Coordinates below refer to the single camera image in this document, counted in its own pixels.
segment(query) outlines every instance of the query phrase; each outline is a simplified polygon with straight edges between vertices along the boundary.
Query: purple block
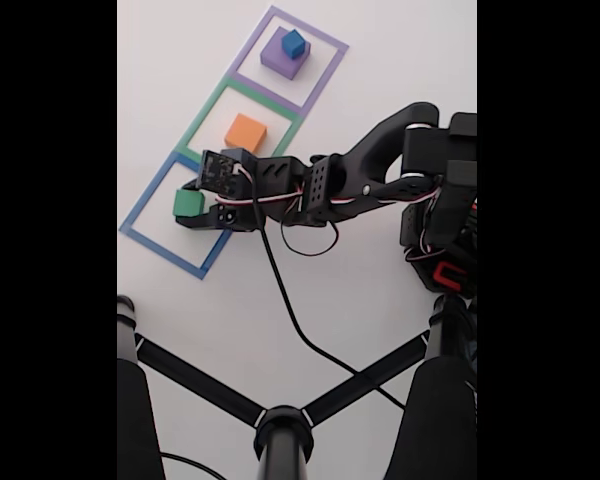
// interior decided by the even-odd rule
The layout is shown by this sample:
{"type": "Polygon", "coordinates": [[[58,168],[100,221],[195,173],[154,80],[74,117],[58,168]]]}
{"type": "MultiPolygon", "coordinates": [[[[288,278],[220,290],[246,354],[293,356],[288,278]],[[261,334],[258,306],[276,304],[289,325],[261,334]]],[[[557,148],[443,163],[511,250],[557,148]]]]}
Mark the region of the purple block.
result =
{"type": "Polygon", "coordinates": [[[260,52],[260,62],[271,70],[287,77],[289,80],[293,80],[293,77],[296,76],[300,67],[302,67],[302,64],[309,56],[311,44],[306,42],[304,53],[298,58],[291,59],[282,49],[282,37],[287,33],[289,33],[287,30],[278,27],[262,52],[260,52]]]}

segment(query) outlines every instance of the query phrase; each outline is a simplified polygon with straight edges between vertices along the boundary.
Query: white surface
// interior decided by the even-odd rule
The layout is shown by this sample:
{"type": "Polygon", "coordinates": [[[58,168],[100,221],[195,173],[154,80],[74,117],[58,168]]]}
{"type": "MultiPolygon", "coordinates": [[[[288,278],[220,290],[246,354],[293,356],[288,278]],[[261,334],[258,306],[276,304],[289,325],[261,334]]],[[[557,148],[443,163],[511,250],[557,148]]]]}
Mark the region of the white surface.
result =
{"type": "MultiPolygon", "coordinates": [[[[475,0],[276,5],[351,47],[289,154],[306,161],[344,152],[415,101],[436,104],[443,126],[456,111],[476,111],[475,0]]],[[[267,6],[118,0],[118,226],[267,6]]],[[[314,259],[286,251],[270,222],[272,248],[307,335],[356,368],[427,327],[435,295],[403,261],[400,213],[389,206],[341,224],[338,246],[314,259]]],[[[293,244],[311,250],[330,235],[293,229],[293,244]]],[[[257,234],[234,234],[204,281],[120,233],[117,242],[118,293],[136,303],[139,330],[174,354],[265,407],[304,406],[348,378],[297,338],[257,234]]],[[[405,400],[411,376],[405,372],[387,388],[405,400]]],[[[149,386],[164,450],[208,461],[229,480],[255,478],[248,427],[157,374],[149,386]]],[[[381,479],[399,421],[400,411],[375,393],[340,412],[314,431],[310,480],[381,479]]],[[[186,466],[167,472],[169,480],[207,478],[186,466]]]]}
{"type": "Polygon", "coordinates": [[[224,89],[209,115],[191,137],[188,143],[189,148],[200,154],[205,149],[219,152],[223,148],[229,148],[224,143],[224,137],[239,113],[266,125],[267,136],[257,154],[262,157],[271,156],[289,129],[291,120],[230,87],[224,89]]]}
{"type": "Polygon", "coordinates": [[[320,80],[320,77],[337,51],[333,45],[329,45],[289,22],[285,22],[278,17],[273,17],[254,48],[251,49],[249,55],[247,55],[240,68],[238,68],[238,73],[254,82],[258,82],[273,93],[277,93],[301,107],[307,98],[309,98],[313,88],[318,83],[318,80],[320,80]],[[295,28],[305,40],[311,43],[309,56],[293,80],[289,80],[260,63],[260,52],[262,52],[278,27],[282,27],[287,31],[295,28]]]}

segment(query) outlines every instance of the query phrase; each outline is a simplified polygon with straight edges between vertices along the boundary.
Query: blue square outline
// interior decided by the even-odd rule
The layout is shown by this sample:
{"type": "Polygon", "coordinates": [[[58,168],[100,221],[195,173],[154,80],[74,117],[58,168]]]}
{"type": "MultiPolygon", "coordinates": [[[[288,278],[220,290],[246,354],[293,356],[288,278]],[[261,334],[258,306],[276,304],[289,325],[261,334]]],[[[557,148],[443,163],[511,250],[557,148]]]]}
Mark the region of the blue square outline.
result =
{"type": "Polygon", "coordinates": [[[144,207],[146,207],[147,203],[149,203],[149,200],[162,183],[162,180],[164,180],[164,178],[167,176],[167,173],[169,173],[171,168],[176,163],[179,163],[180,165],[188,168],[189,170],[193,170],[195,173],[198,173],[198,164],[196,162],[182,155],[181,153],[178,153],[176,151],[171,152],[167,160],[165,160],[165,162],[160,167],[160,170],[158,170],[158,173],[156,173],[155,177],[153,177],[151,182],[149,182],[149,185],[142,193],[136,204],[133,206],[131,212],[129,212],[129,215],[127,215],[127,218],[124,220],[124,222],[122,222],[122,225],[118,230],[120,231],[120,233],[128,236],[129,238],[132,238],[140,245],[148,248],[154,253],[157,253],[168,262],[171,262],[174,265],[189,272],[194,277],[203,280],[205,275],[209,272],[209,269],[213,265],[213,262],[215,262],[216,258],[218,258],[218,255],[220,255],[220,252],[229,240],[229,237],[231,237],[231,230],[224,230],[220,234],[220,237],[218,238],[218,240],[216,240],[216,243],[211,248],[211,251],[207,254],[207,257],[204,259],[204,262],[202,262],[202,265],[196,267],[192,263],[186,261],[184,258],[179,257],[175,253],[167,250],[161,245],[158,245],[150,238],[144,236],[137,230],[133,229],[134,222],[138,219],[140,213],[142,213],[142,210],[144,209],[144,207]]]}

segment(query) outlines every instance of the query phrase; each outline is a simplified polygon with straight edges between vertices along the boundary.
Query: square frame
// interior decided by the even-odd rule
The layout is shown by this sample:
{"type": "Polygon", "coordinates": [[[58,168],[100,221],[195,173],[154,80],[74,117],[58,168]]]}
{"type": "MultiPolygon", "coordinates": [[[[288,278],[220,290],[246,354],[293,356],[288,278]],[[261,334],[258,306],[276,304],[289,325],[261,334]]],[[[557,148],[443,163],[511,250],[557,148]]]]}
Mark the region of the square frame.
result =
{"type": "Polygon", "coordinates": [[[225,75],[233,80],[237,80],[238,82],[250,87],[252,90],[269,97],[270,99],[277,102],[279,105],[282,105],[288,110],[297,113],[301,117],[306,117],[309,113],[309,110],[311,110],[313,105],[318,100],[318,97],[324,90],[324,87],[327,86],[329,79],[338,68],[338,65],[340,65],[340,62],[342,61],[342,58],[344,57],[344,54],[347,52],[348,49],[349,45],[333,38],[331,35],[327,35],[322,30],[318,30],[317,28],[312,27],[311,25],[309,25],[306,22],[303,22],[299,18],[296,18],[293,15],[290,15],[287,12],[280,10],[278,7],[271,6],[267,13],[265,13],[264,17],[262,17],[262,20],[260,20],[260,23],[258,23],[258,26],[247,40],[247,43],[245,43],[242,47],[242,50],[240,50],[240,53],[238,53],[238,56],[233,61],[225,75]],[[316,85],[313,87],[313,90],[311,91],[309,97],[303,105],[296,105],[290,100],[287,100],[286,98],[271,91],[264,85],[260,85],[259,83],[238,73],[240,65],[242,65],[242,62],[244,62],[244,60],[247,58],[247,55],[249,55],[249,52],[251,52],[254,45],[256,44],[264,30],[267,28],[267,25],[269,25],[269,22],[273,19],[273,17],[278,17],[281,20],[290,23],[294,27],[300,28],[301,30],[310,33],[314,37],[319,38],[323,42],[328,43],[336,49],[336,53],[331,59],[331,62],[329,62],[327,68],[324,70],[324,72],[322,72],[320,79],[316,82],[316,85]]]}
{"type": "Polygon", "coordinates": [[[183,165],[189,170],[198,173],[199,165],[196,162],[182,155],[181,153],[172,152],[171,155],[169,155],[169,157],[167,158],[167,160],[162,164],[156,176],[153,177],[153,179],[149,183],[149,186],[145,189],[145,191],[142,193],[136,204],[133,206],[129,215],[127,215],[127,218],[122,223],[122,226],[120,226],[120,232],[132,238],[133,240],[135,240],[142,246],[148,248],[152,252],[157,253],[165,260],[168,260],[174,265],[177,265],[183,270],[186,270],[194,277],[197,277],[200,280],[202,280],[204,279],[207,272],[209,272],[209,269],[211,268],[211,265],[213,265],[213,262],[215,262],[216,258],[218,258],[218,255],[220,255],[220,252],[229,240],[229,237],[231,237],[231,230],[224,230],[220,234],[220,237],[218,237],[218,240],[216,240],[216,243],[211,248],[211,251],[207,254],[206,258],[202,262],[202,265],[196,266],[191,262],[185,260],[184,258],[171,252],[170,250],[167,250],[162,245],[157,244],[156,242],[154,242],[153,240],[151,240],[150,238],[146,237],[145,235],[133,228],[134,222],[138,219],[140,213],[147,205],[147,203],[149,203],[149,200],[151,200],[151,197],[162,183],[162,180],[164,180],[164,178],[167,176],[167,173],[169,173],[171,168],[176,163],[179,163],[180,165],[183,165]]]}
{"type": "Polygon", "coordinates": [[[165,260],[189,272],[196,278],[200,280],[204,279],[205,275],[209,272],[209,269],[213,265],[213,262],[216,260],[225,244],[231,237],[230,230],[224,230],[220,234],[220,237],[211,248],[211,251],[207,254],[202,265],[196,266],[135,230],[133,228],[134,222],[137,220],[138,216],[151,199],[151,196],[155,193],[158,186],[175,163],[180,163],[184,167],[192,170],[195,173],[198,173],[201,156],[200,153],[191,150],[188,147],[188,143],[196,134],[200,128],[200,125],[202,125],[207,115],[209,115],[209,112],[213,109],[216,102],[227,88],[234,89],[250,100],[253,100],[254,102],[259,103],[260,105],[281,115],[282,117],[291,120],[291,124],[272,154],[274,157],[282,156],[284,151],[289,146],[289,143],[291,143],[291,140],[293,140],[293,137],[298,132],[298,129],[302,125],[302,122],[306,118],[307,114],[331,79],[331,76],[335,72],[336,68],[338,65],[340,65],[340,62],[342,61],[342,58],[344,57],[344,54],[348,48],[349,46],[343,42],[336,40],[330,35],[327,35],[321,30],[312,27],[308,23],[303,22],[302,20],[280,10],[279,8],[271,6],[265,13],[264,17],[262,17],[253,33],[249,36],[249,39],[238,53],[238,56],[231,63],[229,69],[222,77],[216,88],[213,90],[200,112],[196,115],[193,122],[191,122],[189,128],[187,128],[187,130],[184,132],[167,160],[165,160],[165,162],[162,164],[160,170],[158,170],[158,173],[156,173],[155,177],[153,177],[145,191],[133,206],[131,212],[129,215],[127,215],[127,218],[120,226],[119,231],[148,248],[152,252],[160,255],[165,260]],[[291,25],[310,33],[314,37],[336,48],[335,55],[327,65],[324,72],[322,72],[322,75],[314,85],[309,97],[301,106],[294,104],[293,102],[272,92],[263,85],[260,85],[259,83],[238,73],[238,68],[245,60],[249,52],[253,49],[255,43],[262,36],[262,33],[266,29],[267,25],[269,25],[269,22],[274,17],[278,17],[281,20],[284,20],[291,25]]]}
{"type": "Polygon", "coordinates": [[[178,152],[178,153],[184,155],[185,157],[193,160],[195,163],[200,165],[200,160],[201,160],[200,153],[191,150],[187,146],[187,144],[193,138],[193,136],[196,134],[196,132],[200,128],[200,125],[202,125],[205,118],[207,118],[207,116],[209,115],[209,112],[211,112],[211,110],[217,103],[218,99],[220,98],[220,96],[224,93],[224,91],[227,88],[231,88],[231,89],[237,91],[238,93],[244,95],[245,97],[249,98],[250,100],[253,100],[256,103],[259,103],[260,105],[262,105],[262,106],[268,108],[269,110],[277,113],[278,115],[286,118],[287,120],[291,120],[291,125],[289,125],[289,128],[287,129],[284,136],[280,140],[280,143],[278,143],[275,150],[273,151],[273,156],[281,155],[281,153],[284,152],[284,150],[287,148],[287,146],[293,139],[294,135],[300,128],[300,125],[302,124],[302,118],[297,113],[294,113],[293,111],[276,103],[271,98],[267,97],[266,95],[262,94],[261,92],[253,90],[253,89],[249,88],[247,85],[243,85],[242,83],[238,82],[237,80],[235,80],[231,77],[228,77],[226,75],[222,78],[222,80],[220,80],[220,83],[218,83],[218,85],[213,90],[213,92],[211,92],[209,99],[203,105],[203,107],[200,110],[200,112],[198,113],[198,115],[196,115],[196,117],[193,119],[193,122],[191,122],[191,125],[189,125],[189,128],[187,128],[187,130],[184,132],[182,137],[180,137],[180,140],[178,141],[178,143],[176,144],[176,147],[173,150],[175,152],[178,152]]]}

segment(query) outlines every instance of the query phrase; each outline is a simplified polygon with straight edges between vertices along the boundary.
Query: blue cube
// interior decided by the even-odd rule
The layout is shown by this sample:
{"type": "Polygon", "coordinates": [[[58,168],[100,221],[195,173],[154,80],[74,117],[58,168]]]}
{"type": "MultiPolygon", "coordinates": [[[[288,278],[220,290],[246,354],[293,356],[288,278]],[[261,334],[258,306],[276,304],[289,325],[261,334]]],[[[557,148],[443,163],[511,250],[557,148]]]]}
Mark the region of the blue cube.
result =
{"type": "Polygon", "coordinates": [[[291,30],[282,37],[282,49],[289,58],[298,58],[304,53],[305,40],[297,30],[291,30]]]}

